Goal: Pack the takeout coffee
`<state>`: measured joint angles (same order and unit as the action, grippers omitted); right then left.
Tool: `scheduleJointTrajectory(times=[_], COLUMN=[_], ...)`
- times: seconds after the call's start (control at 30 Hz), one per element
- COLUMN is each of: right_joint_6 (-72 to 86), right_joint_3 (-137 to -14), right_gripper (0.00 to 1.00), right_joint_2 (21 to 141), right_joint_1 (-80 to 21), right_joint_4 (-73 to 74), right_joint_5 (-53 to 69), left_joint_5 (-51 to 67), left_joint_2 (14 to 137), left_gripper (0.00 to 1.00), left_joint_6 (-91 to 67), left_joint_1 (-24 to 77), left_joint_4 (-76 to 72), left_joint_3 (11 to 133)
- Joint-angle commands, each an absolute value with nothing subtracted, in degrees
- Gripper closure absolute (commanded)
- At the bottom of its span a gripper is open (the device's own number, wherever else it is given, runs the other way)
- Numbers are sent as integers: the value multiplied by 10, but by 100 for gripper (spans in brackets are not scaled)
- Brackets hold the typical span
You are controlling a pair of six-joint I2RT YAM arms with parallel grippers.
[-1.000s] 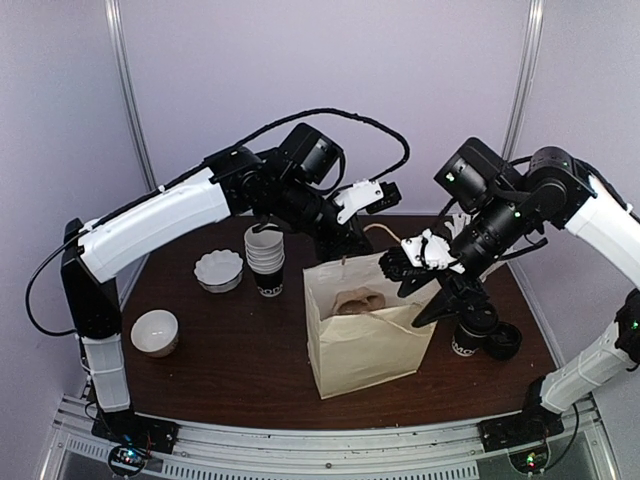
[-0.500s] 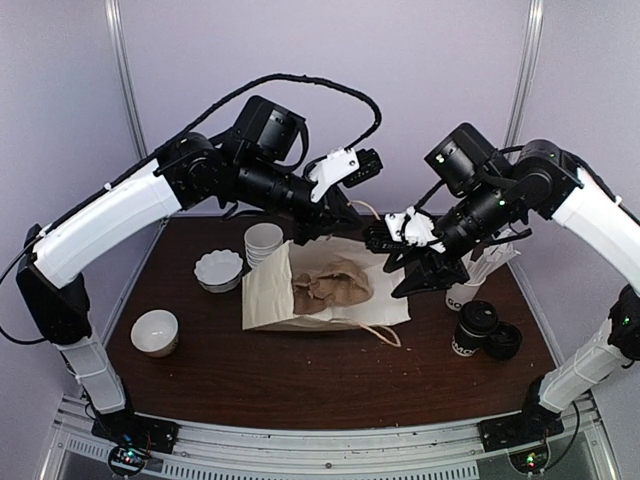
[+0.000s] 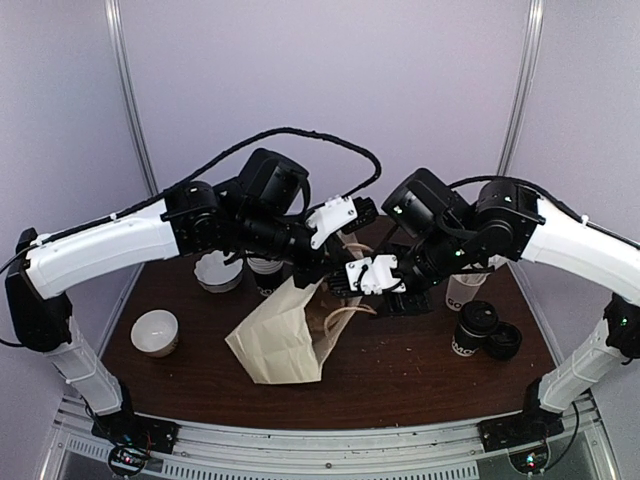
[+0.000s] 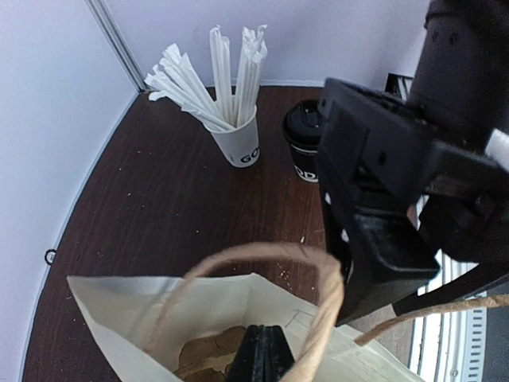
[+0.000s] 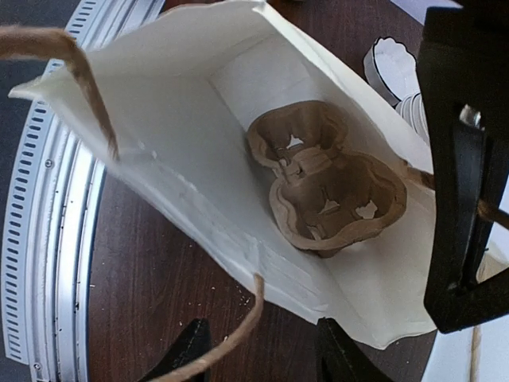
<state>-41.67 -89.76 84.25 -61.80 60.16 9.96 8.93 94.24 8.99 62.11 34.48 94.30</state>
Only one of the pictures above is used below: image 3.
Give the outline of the black cup lid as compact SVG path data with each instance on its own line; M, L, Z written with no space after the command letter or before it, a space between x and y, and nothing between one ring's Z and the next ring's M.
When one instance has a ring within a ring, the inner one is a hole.
M474 300L461 307L458 322L471 334L487 336L496 330L499 316L492 304Z

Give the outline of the black paper coffee cup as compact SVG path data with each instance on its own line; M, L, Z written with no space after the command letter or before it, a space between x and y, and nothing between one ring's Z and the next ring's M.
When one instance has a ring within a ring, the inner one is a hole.
M451 347L461 357L470 357L482 347L499 324L496 308L486 301L465 303L458 312L458 321Z

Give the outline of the cream paper bag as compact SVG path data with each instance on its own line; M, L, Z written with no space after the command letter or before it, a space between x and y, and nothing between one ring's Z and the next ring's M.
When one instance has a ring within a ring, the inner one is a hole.
M300 289L289 278L225 342L256 384L315 383L357 313L374 315L376 310L360 297L333 296L325 279Z

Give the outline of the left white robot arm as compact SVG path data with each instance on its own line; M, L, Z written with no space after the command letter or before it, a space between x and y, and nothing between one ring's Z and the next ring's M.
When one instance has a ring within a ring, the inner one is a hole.
M285 260L311 283L327 262L325 242L335 230L326 223L327 206L289 214L297 196L309 195L305 168L259 148L239 175L218 185L188 180L146 206L73 233L28 229L5 279L16 337L48 356L89 408L105 417L106 429L133 444L143 436L143 421L131 412L124 386L86 344L67 290L129 266L209 250Z

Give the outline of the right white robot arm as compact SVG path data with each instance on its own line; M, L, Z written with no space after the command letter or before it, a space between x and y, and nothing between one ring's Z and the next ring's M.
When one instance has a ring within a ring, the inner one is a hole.
M570 357L529 388L513 419L519 440L535 440L617 364L639 356L639 245L600 226L542 187L481 175L445 184L426 168L407 177L382 210L416 239L398 261L410 292L426 290L493 256L548 265L611 291L601 320Z

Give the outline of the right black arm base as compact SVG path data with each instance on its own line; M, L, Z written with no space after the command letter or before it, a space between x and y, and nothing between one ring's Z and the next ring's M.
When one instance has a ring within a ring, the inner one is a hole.
M484 451L493 452L541 442L563 433L564 425L561 416L557 414L518 413L483 420L478 424L478 431Z

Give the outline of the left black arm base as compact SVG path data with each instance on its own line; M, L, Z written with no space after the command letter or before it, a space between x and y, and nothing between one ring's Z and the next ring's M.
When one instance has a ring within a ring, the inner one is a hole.
M104 416L95 414L88 406L85 411L93 422L91 433L113 445L132 447L143 452L173 452L179 431L179 425L173 421L126 410Z

